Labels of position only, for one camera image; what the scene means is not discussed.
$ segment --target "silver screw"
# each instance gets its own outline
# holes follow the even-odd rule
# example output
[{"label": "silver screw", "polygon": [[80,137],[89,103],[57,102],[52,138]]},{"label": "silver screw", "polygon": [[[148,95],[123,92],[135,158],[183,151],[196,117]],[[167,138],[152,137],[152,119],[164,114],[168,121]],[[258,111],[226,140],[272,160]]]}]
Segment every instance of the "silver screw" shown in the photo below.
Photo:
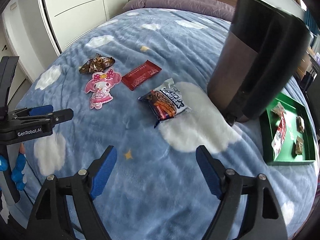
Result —
[{"label": "silver screw", "polygon": [[87,174],[87,170],[86,169],[81,169],[78,171],[78,174],[83,176],[83,175],[86,175]]},{"label": "silver screw", "polygon": [[53,174],[51,174],[51,175],[49,175],[48,177],[47,177],[47,180],[53,180],[54,179],[54,175]]},{"label": "silver screw", "polygon": [[261,174],[258,175],[258,178],[261,179],[261,180],[266,180],[267,176],[261,173]]},{"label": "silver screw", "polygon": [[232,176],[232,175],[235,175],[236,172],[233,169],[226,169],[226,174]]}]

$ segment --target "pink cartoon character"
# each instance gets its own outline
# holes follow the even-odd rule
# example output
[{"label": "pink cartoon character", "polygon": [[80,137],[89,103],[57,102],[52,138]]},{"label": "pink cartoon character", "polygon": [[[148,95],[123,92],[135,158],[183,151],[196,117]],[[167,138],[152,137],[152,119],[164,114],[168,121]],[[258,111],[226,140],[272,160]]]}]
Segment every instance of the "pink cartoon character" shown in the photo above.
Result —
[{"label": "pink cartoon character", "polygon": [[85,93],[93,92],[90,98],[90,109],[101,109],[103,103],[113,99],[110,89],[121,81],[121,74],[110,68],[108,72],[96,72],[85,86]]}]

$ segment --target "white wardrobe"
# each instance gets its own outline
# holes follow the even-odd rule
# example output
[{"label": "white wardrobe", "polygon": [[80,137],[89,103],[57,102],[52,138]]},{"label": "white wardrobe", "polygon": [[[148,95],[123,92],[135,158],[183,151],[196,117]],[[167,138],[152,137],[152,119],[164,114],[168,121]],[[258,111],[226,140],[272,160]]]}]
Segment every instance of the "white wardrobe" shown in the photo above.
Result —
[{"label": "white wardrobe", "polygon": [[128,0],[11,0],[4,33],[19,65],[34,82],[74,41],[122,13]]}]

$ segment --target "blue curtain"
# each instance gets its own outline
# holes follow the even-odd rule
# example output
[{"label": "blue curtain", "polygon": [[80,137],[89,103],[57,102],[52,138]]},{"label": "blue curtain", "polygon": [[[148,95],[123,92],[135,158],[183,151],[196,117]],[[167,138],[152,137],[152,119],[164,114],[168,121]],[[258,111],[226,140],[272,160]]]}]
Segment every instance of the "blue curtain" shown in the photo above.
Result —
[{"label": "blue curtain", "polygon": [[312,15],[310,14],[309,9],[307,9],[306,13],[305,13],[305,19],[304,22],[306,23],[306,25],[309,27],[310,31],[317,36],[318,34],[320,34],[319,28],[316,24],[316,21],[314,20],[314,18],[312,17]]}]

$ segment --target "blue blanket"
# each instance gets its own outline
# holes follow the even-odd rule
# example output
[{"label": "blue blanket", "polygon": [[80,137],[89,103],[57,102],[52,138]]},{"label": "blue blanket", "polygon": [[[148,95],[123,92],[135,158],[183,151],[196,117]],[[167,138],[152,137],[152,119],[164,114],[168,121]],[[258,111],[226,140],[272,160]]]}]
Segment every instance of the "blue blanket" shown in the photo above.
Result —
[{"label": "blue blanket", "polygon": [[[267,166],[259,121],[230,127],[206,96],[229,27],[229,22],[214,17],[145,8],[119,15],[72,44],[18,105],[51,104],[55,110],[74,111],[73,120],[57,125],[53,135],[25,143],[30,197],[36,198],[47,175],[71,176],[113,145],[118,150],[117,163],[102,195],[94,201],[111,238],[201,239],[219,204],[196,163],[196,147],[205,145],[225,167],[241,175],[268,176],[288,234],[293,234],[311,209],[318,161],[305,166]],[[162,71],[134,91],[122,82],[116,84],[110,90],[113,100],[100,110],[90,110],[91,93],[86,94],[84,88],[92,76],[78,70],[96,53],[114,57],[114,70],[122,75],[146,60]],[[168,78],[173,78],[193,111],[154,129],[155,116],[137,98]],[[308,110],[293,78],[283,92]],[[230,239],[239,232],[245,201],[243,196]],[[72,199],[68,203],[72,222],[79,228]],[[31,205],[22,195],[14,209],[12,213],[27,219]]]}]

